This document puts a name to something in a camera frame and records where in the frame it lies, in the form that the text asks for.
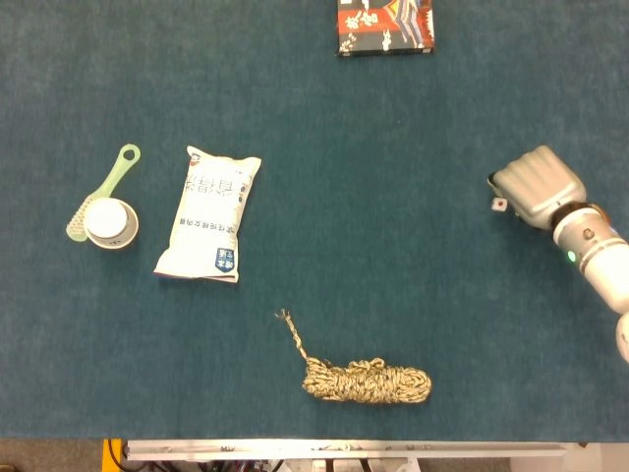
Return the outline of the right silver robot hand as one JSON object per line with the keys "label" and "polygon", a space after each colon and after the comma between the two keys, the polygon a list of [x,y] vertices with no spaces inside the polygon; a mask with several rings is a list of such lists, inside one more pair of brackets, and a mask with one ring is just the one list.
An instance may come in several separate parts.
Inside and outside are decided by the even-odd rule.
{"label": "right silver robot hand", "polygon": [[546,145],[491,173],[487,182],[521,219],[542,230],[553,226],[553,215],[562,207],[587,199],[581,179]]}

